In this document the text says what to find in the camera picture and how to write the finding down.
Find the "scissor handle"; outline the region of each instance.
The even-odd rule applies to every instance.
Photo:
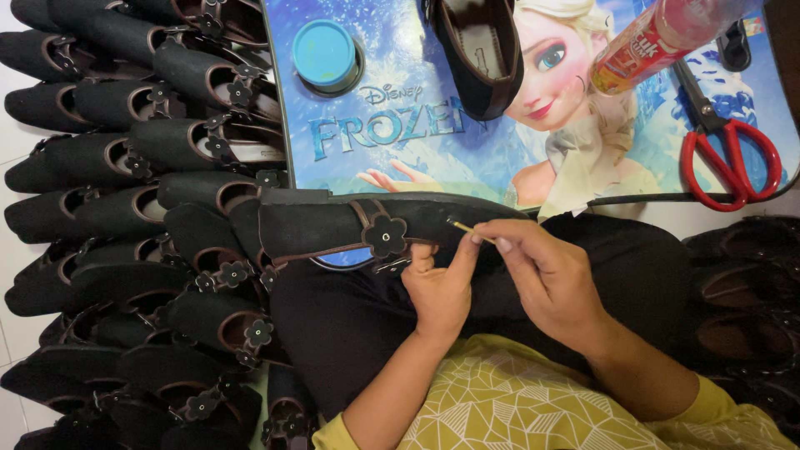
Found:
[[[730,165],[733,167],[737,178],[742,181],[742,185],[747,192],[748,201],[757,202],[774,194],[781,182],[783,166],[781,165],[781,155],[778,154],[778,149],[775,148],[770,138],[767,138],[758,128],[736,119],[731,119],[730,123],[722,129],[725,132]],[[742,157],[739,133],[753,139],[766,159],[766,183],[761,192],[756,192],[753,189],[753,184],[750,183],[750,176],[747,174],[744,158]]]
[[[732,203],[720,203],[716,200],[713,200],[700,187],[697,178],[694,176],[695,150],[700,150],[700,154],[706,159],[711,167],[720,175],[722,181],[728,186],[731,194],[734,196],[734,201]],[[708,139],[705,135],[698,135],[694,131],[686,133],[686,138],[683,139],[683,147],[681,147],[681,173],[683,174],[686,184],[689,185],[689,192],[691,192],[692,195],[694,195],[694,197],[706,207],[720,212],[733,212],[742,209],[747,204],[747,190],[742,184],[742,181],[734,173],[734,171],[728,167],[725,161],[723,161],[722,158],[717,155],[717,152],[714,151],[714,148],[708,142]]]

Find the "bottle label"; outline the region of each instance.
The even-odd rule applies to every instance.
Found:
[[[691,50],[664,42],[655,26],[656,2],[636,18],[592,66],[592,83],[605,94],[619,94],[683,58]]]

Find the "yellow patterned shirt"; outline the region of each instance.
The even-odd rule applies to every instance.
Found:
[[[428,396],[398,448],[760,449],[798,448],[760,409],[737,405],[700,378],[680,416],[643,424],[588,379],[496,335],[458,341],[439,365]],[[358,450],[340,414],[313,437],[317,449]]]

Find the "white floor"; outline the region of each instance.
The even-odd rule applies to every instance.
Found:
[[[9,12],[9,0],[0,1],[0,30],[24,30]],[[12,90],[33,86],[37,80],[0,66],[0,98]],[[49,131],[27,127],[16,123],[6,112],[0,111],[0,175],[20,159],[26,157],[34,145],[51,135]],[[24,199],[26,195],[10,191],[0,183],[0,210]],[[702,231],[725,227],[746,215],[785,214],[800,215],[800,189],[789,191],[768,203],[749,205],[737,213],[723,214],[704,208],[698,203],[632,203],[594,207],[598,214],[629,219],[639,219],[662,227],[679,239]],[[47,245],[25,245],[16,238],[5,223],[0,224],[0,293],[5,293],[13,284],[14,276],[36,259]],[[0,302],[0,376],[12,365],[25,359],[38,348],[38,337],[55,315],[24,318],[8,310]],[[0,450],[11,450],[19,437],[28,432],[48,427],[59,414],[30,400],[0,390]]]

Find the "fingernail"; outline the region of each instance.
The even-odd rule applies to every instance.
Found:
[[[512,245],[507,240],[503,238],[496,238],[494,242],[500,253],[508,253],[511,251]]]

